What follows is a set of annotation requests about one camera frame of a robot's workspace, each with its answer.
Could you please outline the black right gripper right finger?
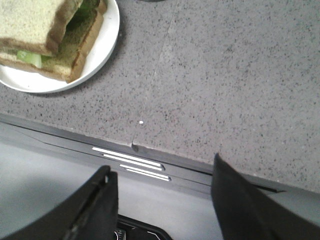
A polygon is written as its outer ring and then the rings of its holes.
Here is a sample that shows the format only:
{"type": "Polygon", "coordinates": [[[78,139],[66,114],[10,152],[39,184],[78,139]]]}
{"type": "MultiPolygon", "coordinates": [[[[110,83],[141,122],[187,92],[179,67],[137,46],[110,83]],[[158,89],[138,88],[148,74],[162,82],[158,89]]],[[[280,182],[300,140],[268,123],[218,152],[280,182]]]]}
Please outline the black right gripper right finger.
{"type": "Polygon", "coordinates": [[[267,197],[219,154],[211,198],[225,240],[318,240],[320,228],[267,197]]]}

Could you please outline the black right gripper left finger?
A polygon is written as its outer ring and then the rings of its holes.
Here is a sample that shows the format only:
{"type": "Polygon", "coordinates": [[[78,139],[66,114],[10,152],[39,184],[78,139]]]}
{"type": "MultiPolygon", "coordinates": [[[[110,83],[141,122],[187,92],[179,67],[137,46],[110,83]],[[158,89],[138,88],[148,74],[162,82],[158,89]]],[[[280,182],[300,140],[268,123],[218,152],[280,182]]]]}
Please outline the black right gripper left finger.
{"type": "Polygon", "coordinates": [[[50,212],[6,240],[111,240],[118,219],[118,175],[101,166],[50,212]]]}

